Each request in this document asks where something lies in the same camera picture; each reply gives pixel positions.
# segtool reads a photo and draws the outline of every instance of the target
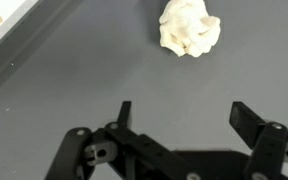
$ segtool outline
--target gray table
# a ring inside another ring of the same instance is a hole
[[[85,0],[9,67],[18,66],[0,85],[0,179],[43,179],[66,131],[103,126],[123,100],[134,103],[133,130],[170,149],[248,153],[228,124],[234,100],[288,126],[288,1],[208,1],[222,33],[197,59],[159,46],[165,3]],[[92,179],[119,179],[97,169]]]

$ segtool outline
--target white crumpled object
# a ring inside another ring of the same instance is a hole
[[[178,56],[208,53],[220,35],[220,19],[209,16],[203,0],[170,0],[159,19],[161,46]]]

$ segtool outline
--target bolt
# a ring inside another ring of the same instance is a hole
[[[262,173],[253,173],[252,180],[268,180],[268,178]]]
[[[280,124],[277,124],[277,123],[274,123],[272,126],[275,127],[276,129],[282,129],[283,128]]]
[[[117,124],[117,123],[112,123],[112,124],[110,125],[110,128],[111,128],[111,129],[117,129],[117,128],[118,128],[118,124]]]
[[[76,134],[79,136],[82,136],[84,133],[85,133],[84,130],[78,130]]]
[[[189,173],[186,176],[186,180],[201,180],[200,176],[197,175],[196,173]]]

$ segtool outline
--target black plastic part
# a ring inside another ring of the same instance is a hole
[[[114,161],[110,162],[111,168],[122,178],[126,179],[126,160],[125,155],[119,153]]]
[[[170,180],[186,180],[189,173],[196,173],[201,179],[209,179],[204,175],[203,167],[194,168],[176,153],[167,150],[146,135],[136,137],[128,147],[138,160],[151,164]]]
[[[126,168],[126,177],[128,179],[136,179],[136,166],[135,166],[136,158],[131,154],[125,157],[125,168]]]
[[[132,117],[131,117],[131,101],[124,101],[120,110],[120,114],[117,118],[117,124],[124,128],[131,128]]]
[[[53,160],[45,180],[86,180],[94,167],[89,167],[83,159],[83,150],[90,141],[88,128],[75,128],[68,131]]]
[[[233,102],[230,124],[250,149],[256,145],[266,122],[242,102]]]
[[[175,151],[176,154],[195,166],[202,166],[209,180],[243,179],[249,156],[236,151]]]
[[[287,136],[285,126],[276,123],[266,125],[246,166],[245,179],[252,180],[254,173],[261,173],[268,179],[281,178]]]

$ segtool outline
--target black metal bracket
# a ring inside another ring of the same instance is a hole
[[[125,180],[287,180],[288,129],[266,123],[241,102],[234,102],[230,124],[253,149],[235,151],[169,151],[146,135],[130,130],[131,102],[123,102],[116,122],[94,133],[69,131],[46,180],[89,179],[97,164],[108,163]]]

